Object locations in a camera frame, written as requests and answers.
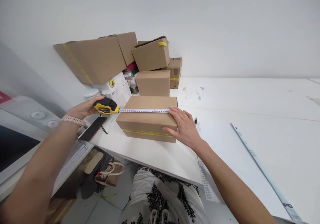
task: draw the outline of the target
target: bracelet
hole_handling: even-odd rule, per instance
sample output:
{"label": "bracelet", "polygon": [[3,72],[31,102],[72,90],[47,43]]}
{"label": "bracelet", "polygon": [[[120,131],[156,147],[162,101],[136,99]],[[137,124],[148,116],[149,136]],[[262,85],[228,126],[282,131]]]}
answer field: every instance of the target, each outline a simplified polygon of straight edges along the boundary
{"label": "bracelet", "polygon": [[67,115],[64,116],[61,120],[62,120],[62,121],[68,121],[68,122],[76,123],[76,124],[78,124],[80,127],[86,125],[86,122],[85,122],[85,121],[80,120],[80,119],[75,118],[75,117],[67,116]]}

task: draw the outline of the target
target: left hand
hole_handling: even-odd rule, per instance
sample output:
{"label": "left hand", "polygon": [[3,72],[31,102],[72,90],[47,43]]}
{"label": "left hand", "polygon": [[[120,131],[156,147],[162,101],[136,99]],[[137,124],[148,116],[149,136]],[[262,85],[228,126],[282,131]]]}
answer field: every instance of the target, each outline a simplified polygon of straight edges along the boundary
{"label": "left hand", "polygon": [[96,96],[89,101],[83,102],[83,103],[71,108],[67,112],[66,115],[83,120],[85,117],[90,116],[91,114],[99,113],[93,107],[93,104],[96,101],[102,100],[103,98],[104,98],[104,96]]}

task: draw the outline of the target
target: black smartphone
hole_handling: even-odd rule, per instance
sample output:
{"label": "black smartphone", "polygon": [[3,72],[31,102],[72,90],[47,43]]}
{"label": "black smartphone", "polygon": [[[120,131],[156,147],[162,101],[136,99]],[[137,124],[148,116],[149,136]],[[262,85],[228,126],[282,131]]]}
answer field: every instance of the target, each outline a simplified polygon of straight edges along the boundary
{"label": "black smartphone", "polygon": [[91,138],[96,134],[96,132],[100,129],[102,124],[106,121],[106,117],[98,117],[91,126],[82,134],[79,138],[81,141],[90,141]]}

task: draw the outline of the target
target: yellow sticker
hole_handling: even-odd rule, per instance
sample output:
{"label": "yellow sticker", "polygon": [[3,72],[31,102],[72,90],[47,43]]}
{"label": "yellow sticker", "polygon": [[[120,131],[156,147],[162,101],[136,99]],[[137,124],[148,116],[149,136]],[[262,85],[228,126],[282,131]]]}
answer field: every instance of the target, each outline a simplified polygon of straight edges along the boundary
{"label": "yellow sticker", "polygon": [[113,78],[111,78],[111,80],[109,81],[109,86],[114,87],[114,79]]}
{"label": "yellow sticker", "polygon": [[158,42],[158,46],[167,46],[165,42]]}
{"label": "yellow sticker", "polygon": [[141,132],[141,131],[132,131],[127,129],[122,129],[124,132],[131,132],[131,133],[138,133],[138,134],[146,134],[146,135],[154,135],[154,136],[167,136],[172,137],[169,134],[162,134],[162,133],[154,133],[154,132]]}
{"label": "yellow sticker", "polygon": [[63,47],[66,49],[67,53],[69,54],[69,56],[72,58],[72,60],[74,61],[74,63],[77,65],[77,67],[81,70],[82,74],[87,78],[88,82],[93,85],[93,82],[91,81],[90,77],[87,75],[86,71],[82,68],[82,66],[80,65],[80,63],[78,62],[78,60],[76,59],[76,57],[73,55],[73,53],[71,52],[71,50],[69,49],[69,47],[67,46],[66,43],[62,44]]}

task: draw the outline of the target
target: white table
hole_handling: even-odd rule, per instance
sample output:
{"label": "white table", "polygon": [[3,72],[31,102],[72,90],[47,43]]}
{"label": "white table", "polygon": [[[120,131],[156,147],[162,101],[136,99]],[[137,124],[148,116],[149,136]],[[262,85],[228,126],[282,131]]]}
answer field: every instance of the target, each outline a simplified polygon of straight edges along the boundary
{"label": "white table", "polygon": [[[181,78],[179,89],[171,89],[170,95],[199,122],[214,118],[237,124],[300,217],[309,223],[319,220],[320,106],[308,98],[320,97],[319,84],[307,79]],[[90,142],[202,186],[191,149],[178,141],[129,138],[116,117],[104,124],[108,135],[99,130]]]}

